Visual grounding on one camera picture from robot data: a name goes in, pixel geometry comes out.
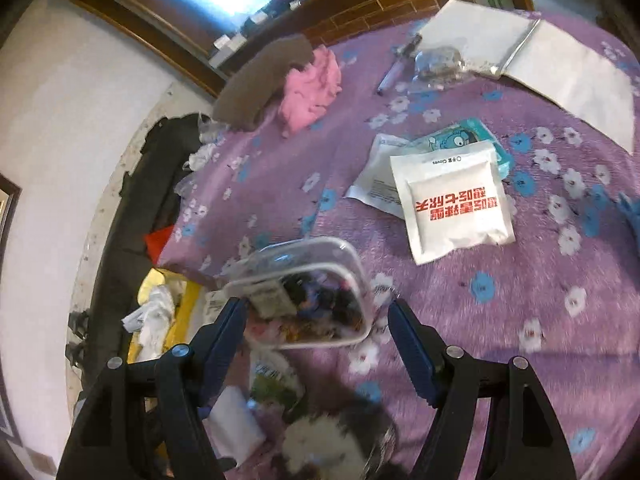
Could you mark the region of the clear plastic container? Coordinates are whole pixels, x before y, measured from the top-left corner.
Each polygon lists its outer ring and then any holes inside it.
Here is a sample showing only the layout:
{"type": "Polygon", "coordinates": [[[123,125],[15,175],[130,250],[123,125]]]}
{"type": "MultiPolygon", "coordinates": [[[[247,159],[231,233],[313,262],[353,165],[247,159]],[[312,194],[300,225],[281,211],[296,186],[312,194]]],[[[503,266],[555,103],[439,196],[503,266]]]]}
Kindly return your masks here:
{"type": "Polygon", "coordinates": [[[235,263],[224,292],[248,301],[245,337],[273,349],[335,348],[372,327],[369,279],[352,244],[334,236],[270,245],[235,263]]]}

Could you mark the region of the white pouch red text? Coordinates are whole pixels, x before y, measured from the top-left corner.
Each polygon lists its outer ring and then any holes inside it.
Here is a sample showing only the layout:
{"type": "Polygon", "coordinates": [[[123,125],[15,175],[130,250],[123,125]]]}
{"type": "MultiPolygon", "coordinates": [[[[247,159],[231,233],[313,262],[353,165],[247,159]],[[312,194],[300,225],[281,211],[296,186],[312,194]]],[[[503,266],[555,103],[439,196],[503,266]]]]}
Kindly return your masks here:
{"type": "Polygon", "coordinates": [[[497,152],[489,141],[390,158],[416,264],[515,235],[497,152]]]}

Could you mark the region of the teal wet wipes pack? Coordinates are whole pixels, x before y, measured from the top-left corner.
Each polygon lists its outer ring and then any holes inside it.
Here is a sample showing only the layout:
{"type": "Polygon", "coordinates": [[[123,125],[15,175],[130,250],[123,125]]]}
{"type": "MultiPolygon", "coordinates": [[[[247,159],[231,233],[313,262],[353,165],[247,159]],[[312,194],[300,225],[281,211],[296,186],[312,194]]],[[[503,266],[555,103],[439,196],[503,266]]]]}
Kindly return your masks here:
{"type": "Polygon", "coordinates": [[[502,146],[498,138],[478,118],[463,119],[427,136],[421,136],[410,142],[410,146],[427,152],[462,148],[472,143],[490,141],[497,154],[498,170],[501,179],[505,179],[514,168],[514,158],[502,146]]]}

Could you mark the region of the black sofa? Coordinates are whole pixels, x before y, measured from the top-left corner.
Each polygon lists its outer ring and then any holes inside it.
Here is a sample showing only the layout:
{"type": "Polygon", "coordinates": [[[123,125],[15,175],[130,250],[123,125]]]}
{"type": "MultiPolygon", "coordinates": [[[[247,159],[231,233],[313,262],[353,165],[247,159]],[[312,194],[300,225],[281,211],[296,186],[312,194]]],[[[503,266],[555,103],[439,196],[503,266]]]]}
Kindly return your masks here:
{"type": "Polygon", "coordinates": [[[120,319],[137,307],[139,286],[152,268],[145,237],[177,220],[175,186],[189,174],[183,167],[201,147],[201,128],[210,118],[189,114],[163,117],[146,135],[133,170],[116,181],[115,217],[107,223],[104,248],[89,298],[68,317],[74,335],[65,356],[81,387],[92,386],[112,356],[126,356],[130,337],[120,319]]]}

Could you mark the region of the yellow storage box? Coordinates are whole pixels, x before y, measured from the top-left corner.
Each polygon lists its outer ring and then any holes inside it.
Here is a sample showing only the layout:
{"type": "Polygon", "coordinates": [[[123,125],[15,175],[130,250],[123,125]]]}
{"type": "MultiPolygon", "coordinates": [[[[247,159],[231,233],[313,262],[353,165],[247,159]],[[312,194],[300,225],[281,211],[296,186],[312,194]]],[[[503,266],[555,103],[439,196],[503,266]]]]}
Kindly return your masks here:
{"type": "Polygon", "coordinates": [[[193,310],[203,287],[181,274],[152,268],[137,292],[138,306],[124,318],[131,335],[127,363],[152,361],[189,340],[193,310]]]}

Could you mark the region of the black white motor part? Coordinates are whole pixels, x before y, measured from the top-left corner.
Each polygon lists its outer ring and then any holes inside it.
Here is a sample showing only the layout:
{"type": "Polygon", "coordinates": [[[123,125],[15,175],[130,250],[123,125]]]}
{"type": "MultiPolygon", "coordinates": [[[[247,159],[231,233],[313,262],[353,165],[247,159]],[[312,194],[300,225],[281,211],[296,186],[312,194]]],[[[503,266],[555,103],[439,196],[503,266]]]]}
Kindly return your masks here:
{"type": "Polygon", "coordinates": [[[271,469],[277,479],[377,479],[396,444],[396,425],[384,408],[356,401],[288,426],[271,469]]]}

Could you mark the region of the red tote bag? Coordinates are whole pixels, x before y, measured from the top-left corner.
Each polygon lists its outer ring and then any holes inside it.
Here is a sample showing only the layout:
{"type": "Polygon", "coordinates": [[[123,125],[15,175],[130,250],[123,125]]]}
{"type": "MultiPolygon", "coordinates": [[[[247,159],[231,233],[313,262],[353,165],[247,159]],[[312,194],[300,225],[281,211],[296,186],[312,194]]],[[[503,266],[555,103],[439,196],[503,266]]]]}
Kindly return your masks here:
{"type": "Polygon", "coordinates": [[[168,240],[170,240],[173,230],[173,226],[166,226],[166,228],[145,234],[143,237],[146,252],[153,266],[157,265],[160,254],[164,250],[168,240]]]}

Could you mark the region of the purple floral table cloth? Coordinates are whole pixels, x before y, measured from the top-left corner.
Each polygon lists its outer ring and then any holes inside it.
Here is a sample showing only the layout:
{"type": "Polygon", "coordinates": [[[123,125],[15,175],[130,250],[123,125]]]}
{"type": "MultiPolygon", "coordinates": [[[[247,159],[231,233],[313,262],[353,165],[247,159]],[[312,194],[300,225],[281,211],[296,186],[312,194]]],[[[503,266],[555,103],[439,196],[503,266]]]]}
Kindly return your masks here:
{"type": "Polygon", "coordinates": [[[582,479],[639,455],[639,256],[616,207],[639,193],[639,156],[506,80],[474,78],[410,96],[375,87],[409,25],[337,44],[342,90],[326,116],[284,136],[277,118],[225,134],[183,194],[160,264],[220,287],[251,252],[336,236],[360,255],[374,291],[372,334],[350,348],[292,351],[310,403],[352,394],[380,402],[398,427],[395,460],[416,460],[433,411],[416,396],[386,325],[390,296],[472,356],[530,359],[582,479]],[[346,197],[374,138],[413,139],[476,117],[513,156],[506,180],[515,240],[417,266],[400,219],[346,197]]]}

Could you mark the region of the blue rolled towel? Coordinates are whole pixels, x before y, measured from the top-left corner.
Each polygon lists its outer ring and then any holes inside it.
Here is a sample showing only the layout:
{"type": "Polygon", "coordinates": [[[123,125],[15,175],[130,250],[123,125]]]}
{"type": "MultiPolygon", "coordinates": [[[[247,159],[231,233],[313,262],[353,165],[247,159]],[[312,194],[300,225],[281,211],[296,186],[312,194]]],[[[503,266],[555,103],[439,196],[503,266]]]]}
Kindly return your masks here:
{"type": "Polygon", "coordinates": [[[619,192],[617,196],[617,208],[625,218],[632,234],[634,234],[634,240],[638,242],[640,237],[640,212],[638,198],[633,200],[625,193],[619,192]]]}

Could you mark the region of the brown plush cushion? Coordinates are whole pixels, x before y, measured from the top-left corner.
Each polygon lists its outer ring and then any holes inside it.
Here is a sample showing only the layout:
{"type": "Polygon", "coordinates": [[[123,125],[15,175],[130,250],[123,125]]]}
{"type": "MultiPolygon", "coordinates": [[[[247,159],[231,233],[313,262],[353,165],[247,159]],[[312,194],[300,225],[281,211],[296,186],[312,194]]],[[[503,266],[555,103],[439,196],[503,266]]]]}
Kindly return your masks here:
{"type": "Polygon", "coordinates": [[[254,131],[267,106],[282,93],[290,70],[313,60],[312,45],[303,35],[270,42],[228,80],[210,118],[233,131],[254,131]]]}

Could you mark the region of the pink cloth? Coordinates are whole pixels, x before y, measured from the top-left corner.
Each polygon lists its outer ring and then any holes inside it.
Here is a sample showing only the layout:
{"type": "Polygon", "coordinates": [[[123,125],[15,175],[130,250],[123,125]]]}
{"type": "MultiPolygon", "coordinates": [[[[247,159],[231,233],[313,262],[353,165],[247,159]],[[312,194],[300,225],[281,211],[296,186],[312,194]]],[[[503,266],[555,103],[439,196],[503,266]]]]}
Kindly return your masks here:
{"type": "Polygon", "coordinates": [[[288,138],[322,118],[342,91],[342,71],[335,53],[326,46],[315,48],[314,59],[302,70],[286,75],[278,116],[288,138]]]}

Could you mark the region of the white plastic bag sheets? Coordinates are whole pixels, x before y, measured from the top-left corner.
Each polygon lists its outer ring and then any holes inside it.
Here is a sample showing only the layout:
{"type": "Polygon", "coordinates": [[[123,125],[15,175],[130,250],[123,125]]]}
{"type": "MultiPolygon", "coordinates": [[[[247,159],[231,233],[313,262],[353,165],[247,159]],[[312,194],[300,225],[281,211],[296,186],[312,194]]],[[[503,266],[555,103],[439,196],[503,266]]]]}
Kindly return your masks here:
{"type": "Polygon", "coordinates": [[[418,31],[423,51],[452,47],[466,68],[508,77],[634,152],[634,92],[614,63],[546,20],[448,2],[418,31]]]}

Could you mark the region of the purple pen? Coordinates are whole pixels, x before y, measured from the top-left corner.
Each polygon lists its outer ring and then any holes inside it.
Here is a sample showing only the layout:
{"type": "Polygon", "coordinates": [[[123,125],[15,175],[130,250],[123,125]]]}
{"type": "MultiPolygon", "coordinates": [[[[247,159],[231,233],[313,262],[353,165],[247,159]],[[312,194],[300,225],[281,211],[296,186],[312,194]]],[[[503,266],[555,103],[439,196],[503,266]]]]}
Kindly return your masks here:
{"type": "Polygon", "coordinates": [[[409,42],[399,47],[395,51],[395,57],[392,65],[388,69],[388,71],[384,74],[380,83],[376,87],[375,93],[378,96],[382,96],[386,93],[390,88],[393,87],[395,81],[404,71],[405,66],[409,58],[413,56],[414,51],[422,41],[422,36],[420,34],[414,35],[409,42]]]}

